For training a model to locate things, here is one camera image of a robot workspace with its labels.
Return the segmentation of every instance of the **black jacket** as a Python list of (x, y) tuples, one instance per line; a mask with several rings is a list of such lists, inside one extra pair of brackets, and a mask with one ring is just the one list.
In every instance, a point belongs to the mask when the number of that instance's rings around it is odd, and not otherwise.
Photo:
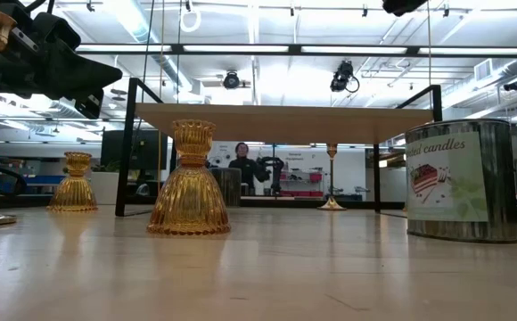
[(254, 160), (249, 160), (246, 157), (237, 157), (236, 160), (231, 160), (229, 168), (241, 170), (241, 181), (249, 185), (249, 188), (255, 188), (253, 177), (257, 173), (258, 165)]

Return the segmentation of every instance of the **wooden floor surface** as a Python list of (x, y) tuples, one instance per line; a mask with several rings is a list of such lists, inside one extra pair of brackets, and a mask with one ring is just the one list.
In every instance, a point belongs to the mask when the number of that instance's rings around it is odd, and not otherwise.
[(517, 244), (406, 235), (369, 210), (231, 209), (233, 232), (149, 214), (3, 210), (0, 321), (517, 320)]

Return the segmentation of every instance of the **cake illustration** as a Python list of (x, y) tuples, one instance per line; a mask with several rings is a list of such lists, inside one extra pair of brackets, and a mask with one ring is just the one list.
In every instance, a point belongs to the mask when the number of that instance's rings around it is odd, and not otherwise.
[(419, 166), (411, 171), (411, 188), (414, 193), (420, 193), (437, 184), (437, 169), (429, 164)]

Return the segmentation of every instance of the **table top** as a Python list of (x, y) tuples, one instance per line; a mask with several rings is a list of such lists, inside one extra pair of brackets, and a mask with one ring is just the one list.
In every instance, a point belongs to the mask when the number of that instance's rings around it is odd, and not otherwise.
[(430, 110), (139, 103), (136, 114), (168, 136), (178, 119), (217, 125), (213, 140), (379, 144), (432, 121)]

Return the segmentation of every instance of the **person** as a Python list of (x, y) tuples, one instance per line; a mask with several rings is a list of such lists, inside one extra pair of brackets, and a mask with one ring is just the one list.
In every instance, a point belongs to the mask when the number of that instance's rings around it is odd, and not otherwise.
[(249, 185), (249, 191), (254, 191), (254, 176), (257, 173), (259, 166), (254, 160), (249, 160), (247, 154), (249, 153), (249, 146), (245, 143), (238, 143), (234, 148), (237, 154), (236, 160), (231, 160), (229, 163), (230, 169), (241, 170), (241, 182)]

